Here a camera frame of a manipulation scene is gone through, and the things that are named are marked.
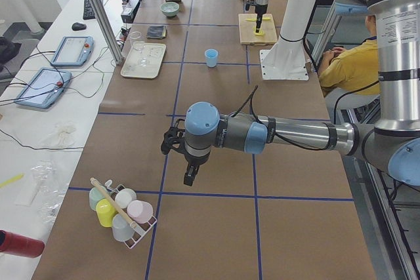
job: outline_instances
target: wine glass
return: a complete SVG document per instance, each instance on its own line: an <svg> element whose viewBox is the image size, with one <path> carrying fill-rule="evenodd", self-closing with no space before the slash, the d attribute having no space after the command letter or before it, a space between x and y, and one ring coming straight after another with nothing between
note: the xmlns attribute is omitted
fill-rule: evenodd
<svg viewBox="0 0 420 280"><path fill-rule="evenodd" d="M142 40L141 32L139 31L130 32L129 40L130 40L131 47L134 50L136 50L142 57L138 61L138 64L143 67L147 66L149 64L149 61L146 59L146 57L143 54L143 50L146 46L146 43Z"/></svg>

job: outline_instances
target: yellow cup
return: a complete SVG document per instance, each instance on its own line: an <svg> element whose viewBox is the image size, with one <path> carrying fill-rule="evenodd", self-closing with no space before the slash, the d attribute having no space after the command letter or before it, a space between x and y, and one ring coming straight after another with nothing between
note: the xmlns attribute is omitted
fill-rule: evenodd
<svg viewBox="0 0 420 280"><path fill-rule="evenodd" d="M100 225L110 228L112 227L112 219L117 214L117 211L108 200L102 199L96 204L96 214Z"/></svg>

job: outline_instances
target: keyboard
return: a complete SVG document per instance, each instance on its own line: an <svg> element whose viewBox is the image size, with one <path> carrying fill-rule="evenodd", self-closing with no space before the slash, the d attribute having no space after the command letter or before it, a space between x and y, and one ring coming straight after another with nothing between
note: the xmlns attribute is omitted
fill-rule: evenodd
<svg viewBox="0 0 420 280"><path fill-rule="evenodd" d="M89 0L85 0L84 2L83 19L84 20L95 19L95 13L93 12L93 8Z"/></svg>

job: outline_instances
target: green bowl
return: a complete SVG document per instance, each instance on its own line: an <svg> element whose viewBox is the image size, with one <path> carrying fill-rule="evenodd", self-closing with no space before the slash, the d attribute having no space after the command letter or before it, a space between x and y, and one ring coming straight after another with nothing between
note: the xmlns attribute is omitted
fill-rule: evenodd
<svg viewBox="0 0 420 280"><path fill-rule="evenodd" d="M179 5L172 1L168 3L162 3L160 10L166 16L176 16L179 11Z"/></svg>

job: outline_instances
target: red cylinder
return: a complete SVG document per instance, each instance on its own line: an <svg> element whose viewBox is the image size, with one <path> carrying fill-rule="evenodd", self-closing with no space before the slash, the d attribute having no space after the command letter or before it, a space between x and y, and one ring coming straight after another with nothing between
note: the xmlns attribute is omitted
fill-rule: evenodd
<svg viewBox="0 0 420 280"><path fill-rule="evenodd" d="M38 239L0 230L0 252L35 258L44 251L44 242Z"/></svg>

